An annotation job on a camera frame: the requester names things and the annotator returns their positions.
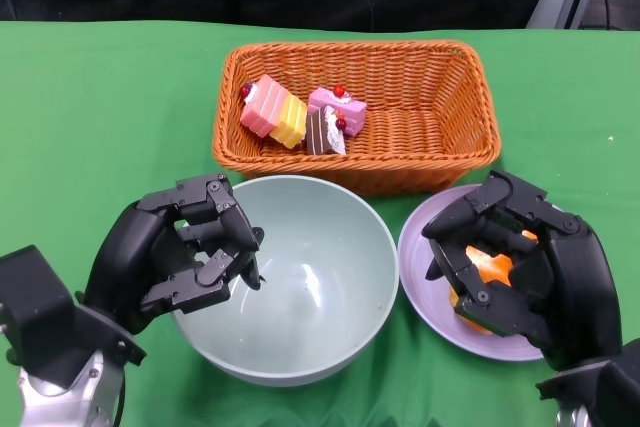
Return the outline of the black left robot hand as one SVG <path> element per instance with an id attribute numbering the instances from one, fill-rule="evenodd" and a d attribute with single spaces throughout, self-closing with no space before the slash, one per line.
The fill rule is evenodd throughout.
<path id="1" fill-rule="evenodd" d="M 98 250 L 83 303 L 136 335 L 166 313 L 229 300 L 235 278 L 259 290 L 264 237 L 226 175 L 179 180 L 123 210 Z"/>

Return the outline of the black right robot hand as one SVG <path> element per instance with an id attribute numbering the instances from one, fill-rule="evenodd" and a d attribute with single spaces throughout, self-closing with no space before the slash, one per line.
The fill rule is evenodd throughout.
<path id="1" fill-rule="evenodd" d="M 556 371 L 622 351 L 612 273 L 593 228 L 539 187 L 493 170 L 422 229 L 455 311 L 502 337 L 520 335 Z"/>

